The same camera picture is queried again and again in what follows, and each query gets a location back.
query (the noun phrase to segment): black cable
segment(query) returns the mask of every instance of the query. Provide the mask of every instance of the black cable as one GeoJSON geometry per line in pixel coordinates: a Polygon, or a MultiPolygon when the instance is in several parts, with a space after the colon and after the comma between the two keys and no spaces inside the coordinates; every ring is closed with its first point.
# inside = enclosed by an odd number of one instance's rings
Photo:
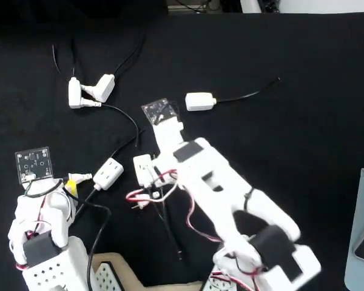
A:
{"type": "Polygon", "coordinates": [[[27,186],[27,188],[25,189],[25,191],[24,191],[24,196],[26,196],[26,197],[29,197],[29,198],[39,198],[39,197],[43,197],[44,195],[46,195],[46,194],[49,194],[50,192],[52,192],[52,191],[54,191],[54,190],[56,190],[62,183],[63,183],[63,180],[62,179],[60,179],[59,181],[58,181],[58,183],[56,183],[51,189],[48,189],[48,190],[46,190],[46,191],[44,191],[44,192],[42,192],[42,193],[38,193],[38,194],[33,194],[33,195],[29,195],[28,194],[28,192],[29,192],[29,190],[30,190],[30,188],[31,188],[31,185],[32,185],[32,183],[34,182],[35,180],[32,180],[32,181],[30,181],[30,184],[27,186]]]}
{"type": "Polygon", "coordinates": [[[72,69],[72,77],[75,76],[75,67],[76,67],[76,63],[77,63],[77,53],[76,53],[76,48],[75,48],[75,42],[74,39],[72,38],[70,40],[70,50],[72,51],[72,65],[73,65],[73,69],[72,69]]]}
{"type": "Polygon", "coordinates": [[[205,11],[205,10],[195,9],[195,8],[193,8],[193,7],[190,7],[190,6],[186,5],[185,3],[181,2],[180,0],[175,0],[175,1],[177,1],[177,2],[178,2],[179,4],[181,4],[182,6],[185,6],[187,9],[192,10],[192,11],[194,11],[194,12],[197,12],[197,13],[206,13],[206,11],[205,11]]]}
{"type": "Polygon", "coordinates": [[[95,241],[93,243],[93,246],[90,249],[90,252],[88,254],[88,262],[87,262],[87,268],[86,268],[86,281],[87,281],[87,287],[88,287],[89,291],[93,291],[92,284],[90,283],[90,270],[92,269],[93,255],[95,253],[95,249],[96,249],[96,246],[98,244],[98,241],[99,241],[99,239],[101,237],[101,234],[103,233],[103,231],[104,231],[107,223],[109,222],[110,217],[112,216],[112,212],[106,206],[102,206],[102,205],[98,205],[98,204],[93,204],[93,203],[87,202],[85,200],[81,200],[81,199],[77,198],[76,196],[73,196],[69,191],[66,190],[65,187],[63,187],[62,189],[63,189],[63,191],[66,193],[66,195],[69,198],[74,199],[78,203],[83,203],[83,204],[86,204],[88,206],[92,206],[94,208],[103,209],[103,210],[105,210],[107,212],[107,217],[106,217],[105,221],[103,222],[103,224],[101,225],[101,227],[99,228],[99,231],[97,233],[97,236],[95,238],[95,241]]]}
{"type": "Polygon", "coordinates": [[[139,127],[138,124],[136,123],[135,120],[133,120],[133,118],[131,116],[128,115],[128,113],[126,113],[125,111],[121,110],[120,108],[113,106],[113,105],[108,105],[108,104],[101,104],[102,107],[107,107],[113,110],[116,110],[118,112],[120,112],[121,114],[123,114],[126,118],[128,118],[135,126],[136,128],[136,141],[135,141],[135,147],[138,147],[139,144],[139,127]]]}
{"type": "MultiPolygon", "coordinates": [[[[146,129],[142,129],[139,131],[139,136],[145,132],[146,129]]],[[[113,158],[117,153],[119,153],[123,148],[125,148],[126,146],[128,146],[132,141],[134,141],[135,139],[137,139],[137,136],[134,135],[133,137],[131,137],[130,139],[128,139],[124,144],[122,144],[121,146],[119,146],[117,149],[115,149],[113,151],[113,153],[109,156],[109,158],[113,158]]]]}
{"type": "Polygon", "coordinates": [[[62,77],[63,80],[65,80],[66,82],[69,81],[69,79],[67,79],[63,74],[62,74],[62,71],[61,69],[59,68],[59,65],[58,65],[58,61],[57,61],[57,58],[56,58],[56,47],[54,45],[52,45],[52,51],[53,51],[53,60],[54,60],[54,65],[55,65],[55,68],[56,70],[58,71],[59,75],[62,77]]]}
{"type": "Polygon", "coordinates": [[[229,98],[229,99],[220,99],[220,100],[217,100],[217,103],[220,103],[220,102],[231,102],[231,101],[241,100],[241,99],[245,99],[245,98],[248,98],[248,97],[257,95],[257,94],[263,92],[264,90],[270,88],[271,86],[275,85],[276,83],[278,83],[280,81],[281,81],[281,79],[279,77],[277,77],[273,81],[271,81],[270,83],[268,83],[267,85],[265,85],[263,88],[261,88],[260,90],[257,90],[257,91],[255,91],[253,93],[250,93],[250,94],[247,94],[247,95],[244,95],[244,96],[241,96],[241,97],[229,98]]]}
{"type": "MultiPolygon", "coordinates": [[[[142,134],[145,131],[146,131],[145,129],[142,129],[139,132],[139,135],[142,134]]],[[[124,144],[122,144],[117,149],[115,149],[114,152],[109,157],[110,158],[113,158],[120,150],[122,150],[123,148],[125,148],[126,146],[128,146],[135,138],[136,138],[136,135],[133,136],[133,137],[131,137],[128,141],[126,141],[124,144]]],[[[89,202],[90,200],[92,200],[92,198],[96,195],[96,193],[97,193],[97,189],[93,188],[93,190],[86,197],[85,201],[86,202],[89,202]]],[[[82,204],[78,208],[78,210],[76,211],[76,215],[75,215],[76,220],[74,221],[74,223],[76,223],[78,221],[78,218],[80,217],[80,215],[82,214],[82,212],[84,211],[84,209],[85,209],[85,204],[82,204]]]]}
{"type": "MultiPolygon", "coordinates": [[[[75,67],[76,67],[76,63],[77,63],[77,54],[76,54],[75,42],[74,42],[73,38],[70,40],[70,50],[72,51],[72,76],[74,76],[75,67]]],[[[66,78],[64,76],[64,74],[62,73],[61,69],[59,68],[58,60],[56,57],[56,47],[53,44],[52,44],[52,51],[53,51],[53,60],[54,60],[54,65],[55,65],[56,70],[58,71],[59,75],[62,77],[63,80],[65,80],[66,82],[69,82],[69,78],[66,78]]]]}
{"type": "Polygon", "coordinates": [[[132,57],[136,56],[136,59],[133,60],[133,62],[131,63],[131,66],[135,63],[135,61],[138,59],[143,47],[144,47],[144,43],[146,41],[146,33],[143,32],[143,34],[140,37],[140,40],[138,42],[138,44],[136,45],[135,49],[132,50],[132,52],[130,52],[115,68],[115,70],[113,71],[113,74],[115,75],[116,79],[119,77],[119,70],[123,67],[123,65],[128,62],[132,57]]]}
{"type": "MultiPolygon", "coordinates": [[[[160,190],[160,195],[161,198],[163,198],[163,188],[161,188],[160,190]]],[[[182,260],[182,251],[181,248],[179,247],[178,243],[177,243],[177,239],[175,238],[174,233],[172,232],[171,228],[170,228],[170,221],[167,215],[167,209],[166,209],[166,203],[165,201],[162,202],[162,213],[163,216],[160,214],[158,207],[155,203],[153,203],[153,206],[155,207],[155,210],[157,211],[158,216],[160,217],[160,219],[163,222],[164,228],[166,229],[167,235],[169,237],[169,239],[171,240],[172,244],[175,246],[175,249],[177,250],[177,256],[179,260],[182,260]]]]}
{"type": "MultiPolygon", "coordinates": [[[[96,193],[97,193],[97,189],[96,188],[93,188],[93,190],[91,191],[91,193],[89,194],[89,195],[87,195],[87,197],[86,197],[86,199],[85,199],[85,201],[86,202],[89,202],[92,198],[93,198],[93,196],[95,196],[96,195],[96,193]]],[[[78,217],[81,215],[81,213],[84,211],[84,208],[85,208],[85,204],[82,204],[79,208],[78,208],[78,210],[76,211],[76,213],[75,213],[75,219],[77,220],[78,219],[78,217]]]]}

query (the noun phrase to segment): white power adapter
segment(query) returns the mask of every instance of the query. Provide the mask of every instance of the white power adapter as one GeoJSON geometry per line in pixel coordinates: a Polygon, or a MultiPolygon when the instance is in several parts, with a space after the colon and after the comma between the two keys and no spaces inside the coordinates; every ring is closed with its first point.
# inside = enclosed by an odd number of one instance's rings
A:
{"type": "Polygon", "coordinates": [[[133,157],[133,166],[135,167],[138,184],[147,187],[152,184],[154,177],[158,175],[153,171],[150,155],[141,155],[133,157]]]}
{"type": "Polygon", "coordinates": [[[71,109],[81,107],[100,107],[100,102],[85,99],[81,96],[81,84],[76,77],[72,77],[68,86],[69,106],[71,109]]]}
{"type": "Polygon", "coordinates": [[[188,93],[185,97],[187,111],[210,110],[217,103],[209,92],[188,93]]]}
{"type": "Polygon", "coordinates": [[[115,87],[115,75],[104,74],[97,82],[96,86],[81,85],[81,88],[97,101],[104,103],[107,101],[113,88],[115,87]]]}
{"type": "Polygon", "coordinates": [[[117,178],[121,176],[123,171],[124,168],[119,162],[112,158],[107,159],[93,177],[94,188],[98,191],[101,189],[108,190],[117,178]]]}

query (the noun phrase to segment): black fabric surface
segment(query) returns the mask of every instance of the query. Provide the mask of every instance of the black fabric surface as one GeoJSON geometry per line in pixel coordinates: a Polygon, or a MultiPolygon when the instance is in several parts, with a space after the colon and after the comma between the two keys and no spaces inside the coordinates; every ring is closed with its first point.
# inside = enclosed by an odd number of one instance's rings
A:
{"type": "MultiPolygon", "coordinates": [[[[134,134],[129,121],[103,109],[70,110],[67,85],[57,74],[51,44],[59,44],[61,69],[70,72],[70,37],[77,41],[77,77],[94,84],[135,45],[141,27],[127,21],[72,26],[0,28],[0,290],[26,290],[13,266],[7,232],[18,185],[14,153],[49,146],[56,177],[94,172],[119,142],[134,134]]],[[[323,272],[302,290],[345,290],[343,276],[364,167],[364,14],[192,15],[168,17],[148,28],[134,68],[118,82],[108,103],[149,128],[140,105],[175,100],[191,138],[203,136],[256,188],[264,190],[302,230],[323,272]],[[218,99],[245,95],[274,77],[283,82],[261,95],[189,113],[187,92],[218,99]]],[[[151,130],[141,149],[118,158],[124,175],[95,202],[112,209],[97,252],[123,255],[144,285],[205,279],[217,246],[189,230],[189,198],[168,204],[184,260],[178,261],[153,207],[131,209],[124,196],[137,188],[132,157],[156,152],[151,130]]],[[[84,184],[80,194],[90,191],[84,184]]],[[[237,213],[251,234],[263,224],[237,213]]],[[[88,209],[72,233],[87,248],[103,214],[88,209]]],[[[201,210],[192,218],[214,234],[201,210]]]]}
{"type": "Polygon", "coordinates": [[[1,0],[0,24],[66,22],[86,19],[151,18],[167,14],[164,0],[1,0]]]}

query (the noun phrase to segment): small sensor board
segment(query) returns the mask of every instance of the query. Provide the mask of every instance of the small sensor board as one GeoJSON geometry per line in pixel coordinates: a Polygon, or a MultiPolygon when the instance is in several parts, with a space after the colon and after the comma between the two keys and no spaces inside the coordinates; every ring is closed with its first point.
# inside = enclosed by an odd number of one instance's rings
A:
{"type": "Polygon", "coordinates": [[[53,177],[49,147],[15,153],[19,183],[53,177]]]}
{"type": "Polygon", "coordinates": [[[159,122],[174,116],[178,117],[174,108],[166,98],[143,105],[141,109],[152,125],[158,125],[159,122]]]}

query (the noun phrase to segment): plug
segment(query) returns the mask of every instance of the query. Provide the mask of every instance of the plug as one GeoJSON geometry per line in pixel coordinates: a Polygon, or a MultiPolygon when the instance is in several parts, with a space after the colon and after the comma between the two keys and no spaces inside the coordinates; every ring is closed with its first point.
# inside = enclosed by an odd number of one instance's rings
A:
{"type": "Polygon", "coordinates": [[[96,86],[81,85],[81,88],[97,101],[104,103],[107,101],[113,88],[115,87],[115,75],[104,74],[97,82],[96,86]]]}
{"type": "Polygon", "coordinates": [[[107,159],[93,177],[94,188],[98,191],[101,189],[108,190],[117,178],[121,176],[123,171],[124,168],[119,162],[112,158],[107,159]]]}
{"type": "Polygon", "coordinates": [[[69,173],[69,180],[73,180],[75,184],[92,179],[92,174],[71,174],[69,173]]]}
{"type": "Polygon", "coordinates": [[[212,93],[195,92],[188,93],[185,97],[187,111],[210,110],[217,103],[212,93]]]}
{"type": "Polygon", "coordinates": [[[158,176],[153,170],[151,156],[148,154],[133,157],[133,166],[138,184],[142,187],[151,185],[154,177],[158,176]]]}
{"type": "Polygon", "coordinates": [[[81,84],[76,77],[72,77],[68,87],[69,107],[77,109],[81,107],[100,107],[100,102],[85,99],[81,96],[81,84]]]}
{"type": "MultiPolygon", "coordinates": [[[[143,199],[143,200],[147,200],[150,199],[150,195],[149,194],[137,194],[135,195],[135,198],[137,199],[143,199]]],[[[147,206],[150,203],[150,201],[138,201],[136,206],[134,206],[133,208],[137,208],[139,207],[140,209],[145,208],[145,206],[147,206]]]]}

